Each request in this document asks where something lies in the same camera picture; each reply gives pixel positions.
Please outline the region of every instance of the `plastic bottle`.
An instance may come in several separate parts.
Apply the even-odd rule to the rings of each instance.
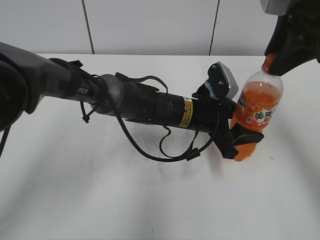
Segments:
[[[269,54],[261,70],[253,74],[245,82],[241,95],[233,112],[230,127],[236,123],[243,127],[262,132],[276,110],[282,97],[284,86],[280,76],[269,74],[269,66],[275,59],[275,54]],[[255,151],[257,143],[248,143],[236,146],[239,151],[234,158],[242,161],[250,157]]]

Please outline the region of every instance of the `wire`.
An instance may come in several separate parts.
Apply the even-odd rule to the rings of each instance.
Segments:
[[[219,126],[219,122],[220,122],[220,114],[219,112],[217,111],[217,122],[216,122],[216,127],[213,131],[213,133],[211,134],[210,136],[210,139],[208,140],[208,142],[202,146],[200,149],[195,149],[193,152],[191,152],[188,156],[185,156],[185,155],[181,155],[181,156],[178,156],[178,157],[175,157],[175,158],[162,158],[162,157],[156,157],[156,156],[152,156],[148,153],[146,153],[145,151],[143,151],[139,145],[135,142],[135,140],[133,139],[133,137],[131,136],[131,134],[129,133],[123,119],[121,118],[121,115],[119,114],[118,112],[118,109],[117,109],[117,106],[114,102],[114,100],[112,99],[111,95],[109,94],[109,88],[108,88],[108,85],[107,83],[101,79],[99,76],[98,77],[92,77],[91,78],[93,83],[96,84],[99,88],[101,88],[101,90],[103,91],[103,93],[105,94],[106,96],[106,99],[107,101],[109,102],[112,110],[113,110],[113,113],[116,117],[116,119],[118,120],[125,136],[128,138],[128,140],[130,141],[130,143],[134,146],[134,148],[141,154],[143,155],[144,157],[148,158],[148,159],[151,159],[151,160],[154,160],[154,161],[158,161],[158,162],[165,162],[165,163],[171,163],[171,162],[177,162],[177,161],[181,161],[181,160],[190,160],[190,159],[193,159],[195,156],[199,156],[200,153],[205,150],[214,140],[214,137],[217,133],[217,130],[218,130],[218,126]]]
[[[183,155],[184,155],[184,156],[187,156],[187,154],[188,154],[190,151],[193,150],[194,142],[195,142],[195,140],[196,140],[196,138],[197,138],[197,136],[198,136],[198,134],[199,134],[199,128],[195,131],[194,137],[193,137],[193,139],[192,139],[189,147],[187,148],[187,150],[186,150],[184,153],[182,153],[181,155],[179,155],[179,156],[169,156],[169,155],[166,154],[165,151],[163,150],[163,148],[162,148],[162,143],[163,143],[163,141],[165,140],[165,138],[168,137],[168,136],[171,134],[171,129],[170,129],[169,127],[163,126],[163,128],[166,129],[166,130],[168,130],[168,133],[167,133],[163,138],[161,138],[160,143],[159,143],[159,150],[160,150],[160,152],[161,152],[164,156],[166,156],[167,158],[174,159],[174,158],[177,158],[177,157],[180,157],[180,156],[183,156]]]
[[[8,126],[3,132],[3,135],[2,135],[2,138],[1,138],[1,142],[0,142],[0,157],[2,155],[2,152],[3,152],[4,148],[5,148],[10,128],[11,128],[11,126]]]

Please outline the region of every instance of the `bottle cap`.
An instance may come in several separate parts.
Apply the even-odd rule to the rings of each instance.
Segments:
[[[265,57],[265,60],[264,60],[264,63],[262,65],[262,70],[265,72],[265,73],[269,73],[269,68],[271,66],[271,64],[273,63],[273,61],[275,60],[276,56],[278,54],[277,53],[269,53],[266,57]]]

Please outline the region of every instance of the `white table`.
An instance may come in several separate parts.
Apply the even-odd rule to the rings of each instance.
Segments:
[[[216,61],[242,89],[264,60],[43,56],[81,60],[92,74],[155,75],[186,97]],[[243,162],[222,159],[213,144],[190,162],[155,162],[131,146],[114,117],[93,114],[85,124],[78,102],[45,97],[13,125],[0,159],[0,239],[320,239],[319,73],[312,61],[283,76],[283,99],[265,139]],[[162,127],[127,126],[143,149],[160,156]],[[176,129],[164,146],[180,154],[193,135]],[[200,134],[196,144],[207,139]]]

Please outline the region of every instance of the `white wall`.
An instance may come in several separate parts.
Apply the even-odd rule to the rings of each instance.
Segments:
[[[97,54],[208,55],[218,0],[84,0]],[[263,55],[277,17],[259,0],[221,0],[212,55]],[[91,53],[81,0],[1,0],[0,42]]]
[[[81,0],[1,0],[0,42],[36,53],[91,53]]]
[[[264,55],[277,23],[260,0],[221,0],[212,55]]]

